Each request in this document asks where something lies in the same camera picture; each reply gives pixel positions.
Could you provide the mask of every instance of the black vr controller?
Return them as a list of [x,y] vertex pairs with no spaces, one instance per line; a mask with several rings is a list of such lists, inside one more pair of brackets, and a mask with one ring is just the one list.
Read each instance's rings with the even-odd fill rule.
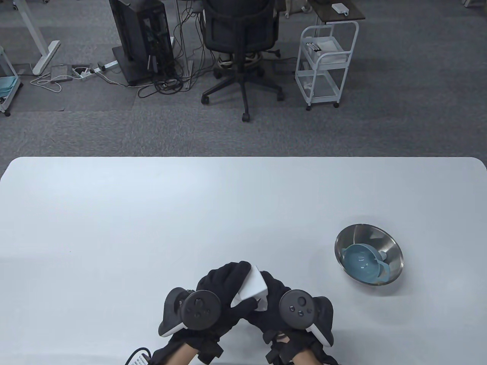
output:
[[328,298],[312,297],[304,290],[293,289],[282,296],[279,314],[289,327],[305,329],[323,346],[333,346],[333,306]]
[[159,336],[168,337],[181,329],[201,331],[210,328],[221,314],[222,305],[215,293],[174,288],[164,302]]
[[[221,312],[221,302],[213,292],[174,288],[164,302],[159,336],[167,337],[181,329],[210,328],[218,321]],[[313,298],[303,290],[290,290],[282,296],[279,312],[291,328],[312,332],[323,346],[333,345],[333,306],[327,298]]]

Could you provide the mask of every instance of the sneaker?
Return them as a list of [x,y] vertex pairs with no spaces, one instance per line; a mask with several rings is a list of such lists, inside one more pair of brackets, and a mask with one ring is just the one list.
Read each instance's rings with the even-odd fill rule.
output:
[[221,69],[231,69],[233,66],[232,55],[220,55],[217,61],[218,67]]
[[260,52],[248,53],[245,55],[245,67],[250,67],[262,59]]

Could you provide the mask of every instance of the white box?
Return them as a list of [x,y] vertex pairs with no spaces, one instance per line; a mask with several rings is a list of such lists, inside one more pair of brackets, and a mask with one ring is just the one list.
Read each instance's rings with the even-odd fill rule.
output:
[[259,306],[256,310],[267,310],[267,294],[267,285],[261,275],[260,270],[257,268],[257,266],[252,265],[252,268],[245,278],[242,287],[237,295],[235,295],[235,298],[233,298],[231,307],[236,306],[248,298],[255,298],[257,300],[260,299]]

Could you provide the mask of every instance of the chair base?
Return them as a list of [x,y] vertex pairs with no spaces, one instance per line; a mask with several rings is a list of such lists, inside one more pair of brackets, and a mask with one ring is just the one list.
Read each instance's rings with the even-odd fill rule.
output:
[[225,69],[216,69],[217,74],[227,75],[228,77],[219,82],[217,85],[213,86],[211,89],[206,90],[203,95],[201,96],[201,103],[208,104],[209,103],[209,95],[226,88],[232,84],[238,83],[240,85],[240,90],[242,92],[243,98],[243,106],[244,106],[244,113],[242,114],[242,121],[243,122],[250,122],[250,114],[248,113],[248,100],[247,100],[247,92],[245,89],[245,83],[249,82],[251,84],[259,85],[268,89],[272,89],[277,92],[277,101],[284,100],[284,93],[282,92],[282,87],[277,85],[274,81],[262,77],[263,69],[256,68],[257,75],[250,73],[249,71],[244,73],[236,72],[235,70],[225,70]]

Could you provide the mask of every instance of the chair backrest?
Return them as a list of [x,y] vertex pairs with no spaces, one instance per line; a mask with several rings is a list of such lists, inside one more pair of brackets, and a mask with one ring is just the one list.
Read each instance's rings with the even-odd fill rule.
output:
[[203,0],[206,47],[237,58],[272,48],[279,31],[274,4],[275,0]]

